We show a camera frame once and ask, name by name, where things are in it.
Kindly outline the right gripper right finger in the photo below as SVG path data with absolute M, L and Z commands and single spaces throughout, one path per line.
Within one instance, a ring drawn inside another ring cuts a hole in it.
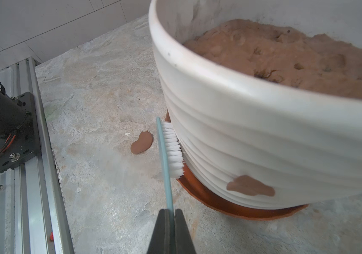
M 196 254 L 189 229 L 181 209 L 175 210 L 175 250 L 177 254 Z

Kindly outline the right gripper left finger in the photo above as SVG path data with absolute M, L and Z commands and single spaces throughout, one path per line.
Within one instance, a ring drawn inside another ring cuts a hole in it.
M 170 254 L 170 217 L 168 209 L 161 209 L 158 213 L 147 254 Z

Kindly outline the white ceramic pot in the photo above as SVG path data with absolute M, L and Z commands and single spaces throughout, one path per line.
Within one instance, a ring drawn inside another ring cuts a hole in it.
M 148 18 L 171 122 L 208 189 L 270 210 L 362 194 L 361 100 L 281 87 L 183 46 L 225 21 L 250 19 L 362 48 L 362 1 L 152 1 Z M 243 175 L 276 194 L 226 190 Z

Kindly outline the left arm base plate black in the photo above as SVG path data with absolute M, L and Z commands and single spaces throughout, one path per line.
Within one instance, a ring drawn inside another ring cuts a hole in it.
M 13 133 L 11 146 L 0 153 L 0 173 L 27 163 L 41 151 L 35 97 L 26 92 L 17 97 L 29 116 L 25 124 Z

